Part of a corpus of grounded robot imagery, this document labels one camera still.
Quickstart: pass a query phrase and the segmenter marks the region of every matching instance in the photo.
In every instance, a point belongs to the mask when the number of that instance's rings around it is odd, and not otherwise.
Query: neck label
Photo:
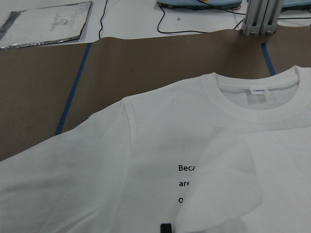
[[[270,94],[270,91],[267,88],[252,88],[250,87],[249,90],[253,95],[265,95],[265,94]]]

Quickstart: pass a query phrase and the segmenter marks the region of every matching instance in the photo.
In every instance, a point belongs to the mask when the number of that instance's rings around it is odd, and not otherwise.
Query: t-shirt sleeve
[[[109,232],[130,151],[121,100],[0,162],[0,232]]]

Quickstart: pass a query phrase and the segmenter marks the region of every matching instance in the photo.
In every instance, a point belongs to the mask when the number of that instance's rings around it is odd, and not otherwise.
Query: blue line
[[[270,59],[270,56],[269,56],[269,53],[268,53],[268,50],[267,50],[267,46],[266,46],[267,43],[268,43],[268,41],[266,40],[265,42],[263,42],[261,44],[261,50],[262,50],[262,53],[263,53],[263,57],[266,60],[266,64],[268,66],[270,75],[273,76],[273,75],[276,75],[276,71],[273,68],[273,64],[271,62],[271,59]]]
[[[58,123],[55,135],[59,135],[62,132],[62,129],[64,127],[67,114],[69,112],[69,108],[70,108],[72,99],[73,99],[74,93],[75,93],[75,91],[77,89],[77,86],[78,86],[78,83],[79,83],[79,80],[80,80],[80,77],[81,77],[84,65],[86,63],[88,52],[89,52],[89,50],[91,48],[91,45],[92,45],[92,43],[88,43],[87,44],[86,51],[84,52],[84,55],[83,55],[83,58],[82,58],[82,61],[81,61],[81,64],[80,64],[77,76],[76,76],[76,78],[74,80],[74,83],[72,85],[71,91],[69,93],[69,96],[68,96],[68,99],[67,99],[67,102],[66,102],[66,105],[65,105],[65,109],[64,109],[62,117],[60,118],[60,121]]]

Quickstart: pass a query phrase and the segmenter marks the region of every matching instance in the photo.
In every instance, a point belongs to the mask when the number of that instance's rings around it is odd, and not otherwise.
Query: crew neckline
[[[275,122],[293,117],[310,102],[311,95],[311,69],[294,66],[277,75],[263,79],[230,78],[217,73],[203,75],[203,82],[207,95],[213,103],[227,113],[252,122]],[[280,107],[267,110],[246,109],[230,101],[220,90],[219,86],[236,88],[267,87],[279,88],[293,83],[299,79],[295,95]]]

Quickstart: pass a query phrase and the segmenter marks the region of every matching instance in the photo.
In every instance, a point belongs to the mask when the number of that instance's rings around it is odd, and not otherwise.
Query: brown surface
[[[65,122],[67,131],[125,96],[217,72],[270,76],[260,44],[266,39],[277,73],[311,67],[311,28],[278,27],[273,36],[238,31],[162,38],[104,38],[92,44]],[[54,135],[86,45],[0,51],[0,159]]]
[[[0,50],[0,160],[54,136],[85,49]]]

